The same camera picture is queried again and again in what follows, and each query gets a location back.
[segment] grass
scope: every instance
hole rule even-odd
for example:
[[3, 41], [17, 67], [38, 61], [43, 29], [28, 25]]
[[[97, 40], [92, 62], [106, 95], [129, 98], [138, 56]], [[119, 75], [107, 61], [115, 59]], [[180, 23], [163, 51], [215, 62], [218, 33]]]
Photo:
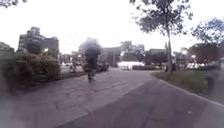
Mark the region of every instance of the grass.
[[157, 72], [154, 76], [190, 92], [205, 94], [207, 74], [207, 71], [175, 71], [171, 75], [166, 72]]

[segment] shrub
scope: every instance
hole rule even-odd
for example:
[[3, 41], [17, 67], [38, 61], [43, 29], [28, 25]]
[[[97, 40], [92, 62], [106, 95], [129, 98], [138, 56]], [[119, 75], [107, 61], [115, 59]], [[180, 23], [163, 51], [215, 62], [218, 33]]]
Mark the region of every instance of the shrub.
[[156, 70], [155, 66], [133, 66], [133, 70]]
[[7, 55], [1, 59], [1, 67], [11, 88], [26, 89], [59, 77], [60, 66], [53, 57], [27, 53]]

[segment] tree canopy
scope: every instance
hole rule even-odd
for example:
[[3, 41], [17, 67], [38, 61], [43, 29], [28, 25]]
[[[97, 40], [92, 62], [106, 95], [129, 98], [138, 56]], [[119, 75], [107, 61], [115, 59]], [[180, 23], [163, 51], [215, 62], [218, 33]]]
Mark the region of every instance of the tree canopy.
[[200, 23], [192, 34], [206, 43], [219, 43], [224, 39], [224, 22], [221, 19], [213, 18], [205, 23]]
[[196, 56], [198, 63], [209, 63], [218, 59], [219, 51], [216, 43], [198, 43], [189, 48], [190, 55]]
[[0, 0], [0, 7], [8, 8], [9, 6], [16, 6], [19, 0]]
[[121, 44], [121, 51], [130, 51], [132, 42], [131, 41], [123, 41]]
[[138, 16], [137, 24], [147, 33], [159, 30], [165, 35], [166, 25], [171, 34], [182, 33], [184, 32], [183, 14], [186, 14], [189, 19], [193, 16], [193, 13], [188, 12], [190, 8], [188, 0], [151, 0], [151, 2], [142, 0], [142, 2], [144, 5], [137, 5], [137, 9], [143, 13], [143, 16]]

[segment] paved path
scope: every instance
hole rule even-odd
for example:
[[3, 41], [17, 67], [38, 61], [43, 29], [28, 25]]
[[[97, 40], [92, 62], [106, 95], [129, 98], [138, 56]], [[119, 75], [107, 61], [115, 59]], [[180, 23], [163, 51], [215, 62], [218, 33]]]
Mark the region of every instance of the paved path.
[[149, 72], [112, 70], [50, 83], [28, 94], [0, 98], [0, 128], [54, 128], [89, 115], [150, 80]]
[[224, 107], [153, 79], [122, 99], [57, 128], [223, 128]]

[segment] building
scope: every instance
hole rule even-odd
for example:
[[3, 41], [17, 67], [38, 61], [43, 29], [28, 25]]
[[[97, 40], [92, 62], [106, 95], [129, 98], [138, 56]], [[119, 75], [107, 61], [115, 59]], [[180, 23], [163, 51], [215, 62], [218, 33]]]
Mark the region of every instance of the building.
[[117, 62], [120, 59], [121, 48], [120, 47], [112, 47], [112, 48], [104, 48], [102, 52], [102, 58], [112, 67], [117, 66]]
[[32, 27], [26, 34], [19, 38], [18, 52], [41, 54], [47, 52], [55, 58], [59, 54], [59, 40], [57, 37], [46, 38], [40, 34], [40, 28]]

